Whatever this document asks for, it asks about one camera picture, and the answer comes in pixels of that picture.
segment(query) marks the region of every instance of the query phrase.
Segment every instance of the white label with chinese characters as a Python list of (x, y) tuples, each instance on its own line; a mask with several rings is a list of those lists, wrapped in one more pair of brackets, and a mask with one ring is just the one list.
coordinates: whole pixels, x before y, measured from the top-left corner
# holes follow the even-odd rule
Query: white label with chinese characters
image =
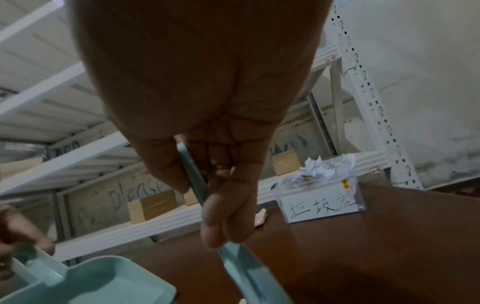
[(359, 211), (346, 180), (280, 199), (289, 223)]

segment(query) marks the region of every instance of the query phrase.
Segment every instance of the yellow sticker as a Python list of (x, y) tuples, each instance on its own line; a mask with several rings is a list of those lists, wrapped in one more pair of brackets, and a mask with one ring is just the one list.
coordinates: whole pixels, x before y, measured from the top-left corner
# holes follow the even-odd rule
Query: yellow sticker
[(349, 183), (347, 182), (346, 179), (342, 179), (341, 183), (343, 184), (344, 189), (350, 189)]

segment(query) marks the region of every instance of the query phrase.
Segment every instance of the hand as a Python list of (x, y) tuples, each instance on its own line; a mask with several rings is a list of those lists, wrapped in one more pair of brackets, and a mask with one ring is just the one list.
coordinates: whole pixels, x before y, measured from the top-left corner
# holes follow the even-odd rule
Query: hand
[(0, 206), (0, 280), (10, 278), (7, 269), (10, 254), (22, 244), (33, 244), (48, 254), (55, 252), (55, 245), (20, 212), (9, 205)]
[(208, 247), (252, 234), (270, 141), (309, 74), (330, 4), (70, 2), (89, 75), (151, 174), (188, 190), (180, 134), (207, 181)]

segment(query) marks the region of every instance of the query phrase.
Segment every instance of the table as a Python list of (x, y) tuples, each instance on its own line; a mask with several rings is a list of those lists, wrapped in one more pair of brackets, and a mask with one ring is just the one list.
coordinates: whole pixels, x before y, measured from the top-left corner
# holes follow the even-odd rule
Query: table
[[(363, 185), (368, 210), (286, 224), (278, 208), (246, 245), (295, 303), (480, 303), (480, 199)], [(136, 262), (177, 288), (175, 303), (242, 298), (198, 232)]]

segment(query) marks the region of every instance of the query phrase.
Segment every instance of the cardboard box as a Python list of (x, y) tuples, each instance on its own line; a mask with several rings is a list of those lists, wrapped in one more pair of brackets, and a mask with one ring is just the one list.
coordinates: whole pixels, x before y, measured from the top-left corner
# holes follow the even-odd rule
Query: cardboard box
[(0, 180), (9, 178), (15, 174), (36, 167), (44, 162), (43, 157), (33, 157), (19, 161), (11, 161), (0, 164)]
[(175, 192), (165, 191), (127, 204), (132, 224), (148, 221), (177, 207)]
[(185, 201), (186, 206), (192, 206), (199, 203), (192, 188), (183, 195), (183, 200)]
[(299, 158), (295, 150), (288, 150), (283, 153), (273, 155), (271, 163), (277, 176), (294, 172), (300, 169)]

